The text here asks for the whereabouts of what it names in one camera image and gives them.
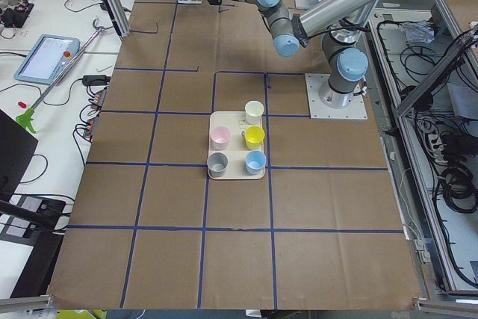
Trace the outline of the black monitor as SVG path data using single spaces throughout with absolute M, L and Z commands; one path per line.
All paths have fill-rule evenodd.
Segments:
M 9 202 L 31 162 L 37 139 L 4 111 L 0 127 L 1 201 Z

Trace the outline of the cream plastic tray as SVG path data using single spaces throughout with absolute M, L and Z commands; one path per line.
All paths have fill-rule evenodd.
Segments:
M 246 121 L 244 111 L 215 111 L 210 115 L 209 134 L 218 127 L 225 126 L 230 132 L 230 139 L 225 149 L 218 149 L 209 138 L 208 155 L 223 153 L 228 160 L 224 171 L 220 175 L 213 174 L 208 169 L 208 175 L 213 180 L 258 180 L 264 177 L 265 166 L 258 169 L 257 173 L 250 173 L 246 166 L 246 157 L 250 149 L 246 146 L 244 138 L 246 130 L 251 126 Z

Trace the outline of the blue teach pendant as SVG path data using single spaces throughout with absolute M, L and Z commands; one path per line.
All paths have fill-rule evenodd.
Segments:
M 42 34 L 13 77 L 18 81 L 51 84 L 79 48 L 77 38 Z

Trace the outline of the green handled reacher tool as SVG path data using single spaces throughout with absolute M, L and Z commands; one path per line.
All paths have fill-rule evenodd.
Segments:
M 41 95 L 36 99 L 36 101 L 25 110 L 25 113 L 20 114 L 16 117 L 16 122 L 24 129 L 29 130 L 30 133 L 36 133 L 31 124 L 31 122 L 33 121 L 35 109 L 42 103 L 42 101 L 48 96 L 48 94 L 53 90 L 53 88 L 61 83 L 66 74 L 74 67 L 75 63 L 84 54 L 87 47 L 98 37 L 100 33 L 108 29 L 102 25 L 97 25 L 97 22 L 98 19 L 93 20 L 93 27 L 95 31 L 93 32 L 91 37 L 84 43 L 84 45 L 79 48 L 78 52 L 72 57 L 72 60 L 54 77 L 53 82 L 41 93 Z

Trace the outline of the pink plastic cup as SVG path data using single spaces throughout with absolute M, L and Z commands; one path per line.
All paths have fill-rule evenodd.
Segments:
M 216 126 L 211 130 L 210 141 L 215 150 L 224 150 L 229 145 L 231 133 L 226 126 Z

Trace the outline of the light blue cup rear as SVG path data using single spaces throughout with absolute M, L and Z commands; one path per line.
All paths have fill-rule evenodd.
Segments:
M 247 153 L 245 163 L 248 174 L 256 175 L 264 169 L 266 156 L 260 150 L 252 150 Z

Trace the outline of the white plastic cup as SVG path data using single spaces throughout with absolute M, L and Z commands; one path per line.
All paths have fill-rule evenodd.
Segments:
M 245 104 L 244 110 L 246 121 L 250 125 L 257 125 L 261 122 L 261 117 L 264 113 L 264 105 L 261 102 L 257 100 L 248 101 Z

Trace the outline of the yellow plastic cup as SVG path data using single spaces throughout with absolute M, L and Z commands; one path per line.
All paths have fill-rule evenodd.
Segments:
M 248 149 L 260 149 L 265 138 L 265 132 L 260 126 L 250 126 L 245 131 L 244 138 Z

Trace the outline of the grey plastic cup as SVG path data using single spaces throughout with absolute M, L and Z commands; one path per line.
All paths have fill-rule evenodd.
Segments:
M 229 160 L 227 156 L 221 152 L 214 152 L 208 156 L 207 167 L 208 175 L 215 179 L 226 173 Z

